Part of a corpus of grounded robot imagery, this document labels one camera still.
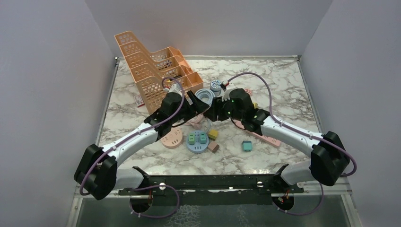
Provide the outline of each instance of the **small block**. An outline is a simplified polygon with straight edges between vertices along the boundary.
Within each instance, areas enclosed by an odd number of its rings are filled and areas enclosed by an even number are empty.
[[[188,136],[188,144],[194,145],[195,144],[195,135],[194,134],[189,134]]]
[[[211,141],[208,145],[208,149],[214,153],[216,153],[216,151],[218,150],[218,148],[220,147],[220,145],[218,145],[216,142]]]
[[[210,138],[211,140],[216,140],[216,139],[217,139],[217,136],[218,136],[218,131],[217,131],[217,130],[214,130],[214,129],[211,129],[211,130],[208,132],[208,136],[209,136],[209,138]]]
[[[199,136],[199,143],[200,144],[205,144],[206,142],[207,142],[206,134],[205,133],[201,133],[200,136]]]
[[[243,141],[242,142],[242,150],[245,152],[252,151],[252,142],[251,141]]]

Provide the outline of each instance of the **marble tabletop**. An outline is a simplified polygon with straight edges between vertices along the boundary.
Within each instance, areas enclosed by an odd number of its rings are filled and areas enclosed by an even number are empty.
[[[189,65],[208,87],[211,80],[225,80],[249,71],[263,76],[273,95],[273,113],[285,121],[310,131],[318,131],[314,113],[295,59],[188,60]],[[236,87],[253,91],[253,102],[268,110],[266,87],[254,76],[242,76],[232,81]],[[149,115],[146,107],[137,107],[134,96],[139,92],[125,61],[121,61],[102,129],[100,145],[113,142],[138,127]],[[180,127],[184,136],[192,126]],[[219,150],[213,154],[191,153],[184,144],[175,149],[165,148],[160,141],[146,146],[128,158],[120,168],[139,166],[150,175],[221,175],[269,174],[283,164],[307,160],[300,151],[282,143],[278,148],[260,141],[236,128],[230,121],[213,122],[218,131]],[[242,141],[250,140],[251,152],[242,151]]]

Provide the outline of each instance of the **orange plastic basket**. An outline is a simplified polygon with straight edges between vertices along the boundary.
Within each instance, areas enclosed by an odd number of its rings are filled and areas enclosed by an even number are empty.
[[[179,56],[182,59],[179,61],[179,64],[190,68],[181,52],[173,47],[167,47],[156,52],[149,52],[132,31],[126,31],[115,35],[114,37],[120,46],[121,53],[124,57],[136,52],[143,52],[153,61],[162,61],[173,56]]]
[[[203,88],[203,80],[199,74],[197,72],[189,73],[183,66],[173,67],[162,73],[146,63],[131,69],[131,74],[137,81],[139,94],[149,114],[160,107],[163,98],[166,96],[166,92],[163,91],[161,86],[164,77],[176,78],[181,83],[185,93],[188,90],[195,92]],[[174,81],[165,81],[166,86],[171,86],[172,83]]]
[[[153,61],[152,59],[150,59],[149,56],[145,55],[143,52],[136,52],[133,54],[130,54],[128,56],[125,57],[125,60],[127,61],[127,65],[130,69],[133,69],[139,65],[148,63],[150,65],[153,65],[155,67],[155,69],[159,70],[162,73],[165,73],[167,71],[170,70],[170,68],[174,68],[177,66],[180,66],[180,62],[181,61],[185,61],[184,59],[182,59],[179,56],[174,56],[174,57],[170,57],[167,59],[164,59],[163,61]],[[188,73],[193,73],[191,68],[185,67],[188,71]]]

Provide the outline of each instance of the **gray wall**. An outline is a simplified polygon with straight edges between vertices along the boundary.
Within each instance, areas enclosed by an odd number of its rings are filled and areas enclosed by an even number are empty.
[[[364,226],[400,226],[401,1],[334,0],[301,58],[325,130],[357,160]]]
[[[113,55],[84,0],[2,0],[0,32],[0,226],[64,226]]]
[[[86,0],[113,54],[133,31],[154,52],[184,55],[302,54],[332,0]]]

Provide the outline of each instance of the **power strip socket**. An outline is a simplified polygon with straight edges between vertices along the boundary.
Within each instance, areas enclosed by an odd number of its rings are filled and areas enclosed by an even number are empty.
[[[244,126],[241,124],[240,121],[234,120],[234,123],[235,123],[238,127],[242,128],[242,129],[244,128]],[[248,134],[253,135],[254,137],[256,137],[256,138],[258,138],[258,139],[260,139],[260,140],[262,140],[262,141],[265,141],[266,143],[269,143],[270,145],[272,145],[272,146],[274,146],[274,147],[279,147],[280,144],[281,144],[281,141],[280,141],[280,140],[277,140],[277,139],[275,139],[275,138],[268,137],[268,136],[261,136],[261,135],[258,135],[258,134],[254,133],[254,132],[250,132],[250,131],[247,131],[247,130],[244,130],[244,131],[245,131],[246,133],[248,133]]]

